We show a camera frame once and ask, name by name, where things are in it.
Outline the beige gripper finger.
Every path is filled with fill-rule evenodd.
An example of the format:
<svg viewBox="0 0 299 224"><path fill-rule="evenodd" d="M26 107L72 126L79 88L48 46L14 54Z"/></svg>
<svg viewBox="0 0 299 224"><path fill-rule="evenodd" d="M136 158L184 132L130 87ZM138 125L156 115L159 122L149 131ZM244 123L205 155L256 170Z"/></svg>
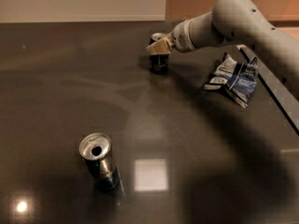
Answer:
<svg viewBox="0 0 299 224"><path fill-rule="evenodd" d="M151 39L147 46L149 55L169 55L173 50L173 42L169 37L162 37L159 40Z"/></svg>

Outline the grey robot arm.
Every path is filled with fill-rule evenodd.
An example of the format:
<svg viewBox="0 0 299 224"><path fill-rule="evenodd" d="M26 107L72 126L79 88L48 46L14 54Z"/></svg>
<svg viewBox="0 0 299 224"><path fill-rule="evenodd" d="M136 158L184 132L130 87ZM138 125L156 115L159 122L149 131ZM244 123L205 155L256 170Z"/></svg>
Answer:
<svg viewBox="0 0 299 224"><path fill-rule="evenodd" d="M233 42L249 48L299 98L299 40L268 22L251 0L219 0L201 16L179 23L147 46L150 55L190 52Z"/></svg>

